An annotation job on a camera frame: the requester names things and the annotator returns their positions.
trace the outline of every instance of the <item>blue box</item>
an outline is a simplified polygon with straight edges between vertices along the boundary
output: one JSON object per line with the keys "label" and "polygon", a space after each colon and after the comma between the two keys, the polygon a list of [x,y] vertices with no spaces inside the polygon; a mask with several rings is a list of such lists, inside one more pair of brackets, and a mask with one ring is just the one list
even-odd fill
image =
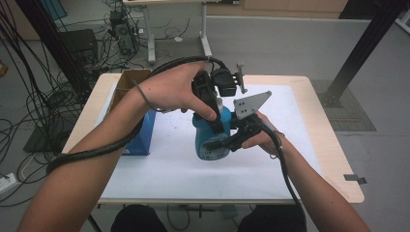
{"label": "blue box", "polygon": [[157,112],[150,109],[145,116],[142,128],[136,138],[131,141],[125,148],[123,156],[148,156],[150,155],[151,138],[153,135],[153,128],[155,116]]}
{"label": "blue box", "polygon": [[[112,110],[118,102],[134,88],[133,80],[137,83],[144,81],[151,73],[150,70],[126,70],[120,76],[113,97],[108,108]],[[125,148],[123,156],[148,156],[150,154],[151,137],[153,134],[156,111],[148,111],[143,119],[142,128],[136,138]]]}

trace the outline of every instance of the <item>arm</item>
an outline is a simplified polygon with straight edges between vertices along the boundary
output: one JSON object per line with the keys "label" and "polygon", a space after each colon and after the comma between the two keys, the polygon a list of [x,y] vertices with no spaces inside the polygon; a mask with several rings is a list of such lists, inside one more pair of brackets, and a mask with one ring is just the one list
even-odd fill
{"label": "arm", "polygon": [[[258,116],[269,122],[265,115],[259,113]],[[310,167],[286,137],[279,136],[289,178],[319,231],[369,231],[344,197]],[[249,148],[255,145],[260,145],[270,154],[276,154],[273,142],[265,132],[247,140],[242,146]]]}
{"label": "arm", "polygon": [[[155,107],[192,109],[208,120],[216,113],[197,99],[190,88],[202,63],[182,65],[162,72],[140,84]],[[100,148],[126,136],[149,109],[132,88],[110,114],[70,153]],[[98,202],[121,151],[58,167],[44,181],[25,212],[19,231],[78,231]]]}

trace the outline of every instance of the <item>forearm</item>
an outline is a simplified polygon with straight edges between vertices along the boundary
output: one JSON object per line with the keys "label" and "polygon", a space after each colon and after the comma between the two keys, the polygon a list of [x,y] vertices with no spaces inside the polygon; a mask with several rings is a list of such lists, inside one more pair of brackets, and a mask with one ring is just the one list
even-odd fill
{"label": "forearm", "polygon": [[[70,153],[101,148],[125,137],[148,110],[132,89]],[[105,188],[121,151],[65,164],[49,174],[20,224],[21,231],[79,230]]]}
{"label": "forearm", "polygon": [[320,231],[368,231],[351,205],[282,139],[288,175],[301,196],[310,217]]}

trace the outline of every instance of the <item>black pants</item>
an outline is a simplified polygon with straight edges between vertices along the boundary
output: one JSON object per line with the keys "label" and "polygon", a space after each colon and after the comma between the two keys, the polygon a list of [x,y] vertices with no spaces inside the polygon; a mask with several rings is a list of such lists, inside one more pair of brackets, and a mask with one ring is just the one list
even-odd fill
{"label": "black pants", "polygon": [[[154,209],[130,205],[118,213],[111,232],[165,232]],[[294,205],[258,205],[239,225],[238,232],[304,231],[301,212]]]}

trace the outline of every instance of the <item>power strip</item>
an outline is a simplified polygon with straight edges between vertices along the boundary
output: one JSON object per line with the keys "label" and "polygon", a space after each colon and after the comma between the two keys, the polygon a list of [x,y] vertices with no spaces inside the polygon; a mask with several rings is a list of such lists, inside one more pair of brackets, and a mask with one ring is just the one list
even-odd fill
{"label": "power strip", "polygon": [[5,192],[5,191],[11,189],[12,187],[18,185],[18,182],[15,179],[15,174],[10,173],[7,176],[9,177],[9,179],[6,179],[5,177],[0,179],[0,194],[3,194],[3,192]]}

